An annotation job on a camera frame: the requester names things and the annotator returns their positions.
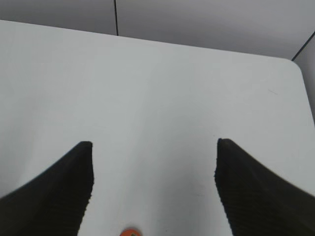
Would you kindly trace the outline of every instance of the orange object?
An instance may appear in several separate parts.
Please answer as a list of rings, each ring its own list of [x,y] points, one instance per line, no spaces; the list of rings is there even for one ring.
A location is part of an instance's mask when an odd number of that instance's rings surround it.
[[[141,234],[135,229],[126,229],[120,234],[120,236],[141,236]]]

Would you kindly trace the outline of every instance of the table surface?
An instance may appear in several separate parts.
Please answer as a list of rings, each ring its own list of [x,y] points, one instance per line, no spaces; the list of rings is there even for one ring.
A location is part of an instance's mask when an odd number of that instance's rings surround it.
[[[92,141],[79,236],[232,235],[218,138],[315,194],[314,123],[291,61],[6,21],[0,32],[0,194]]]

